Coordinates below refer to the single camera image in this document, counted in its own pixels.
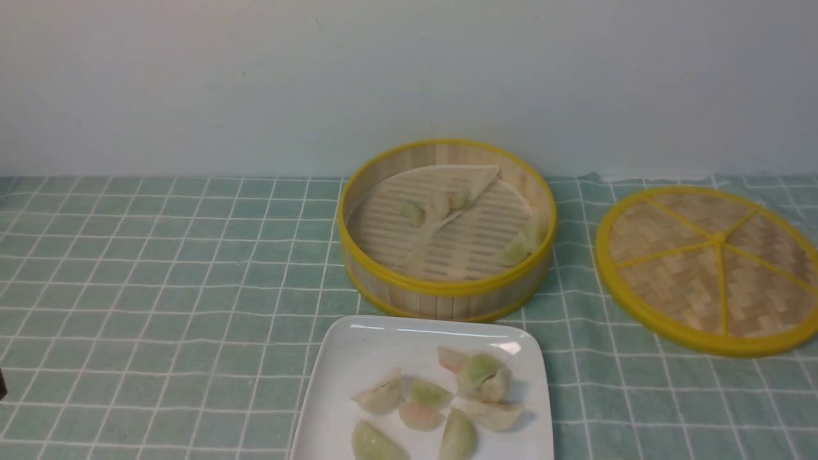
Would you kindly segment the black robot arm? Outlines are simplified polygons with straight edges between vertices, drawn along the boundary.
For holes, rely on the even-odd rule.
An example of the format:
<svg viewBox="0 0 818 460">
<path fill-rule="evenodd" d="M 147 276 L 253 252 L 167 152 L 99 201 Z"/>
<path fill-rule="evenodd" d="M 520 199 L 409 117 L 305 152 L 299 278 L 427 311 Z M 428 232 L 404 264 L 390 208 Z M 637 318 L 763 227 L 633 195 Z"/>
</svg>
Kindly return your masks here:
<svg viewBox="0 0 818 460">
<path fill-rule="evenodd" d="M 3 370 L 0 370 L 0 400 L 5 399 L 6 396 L 8 396 L 8 384 L 6 384 Z"/>
</svg>

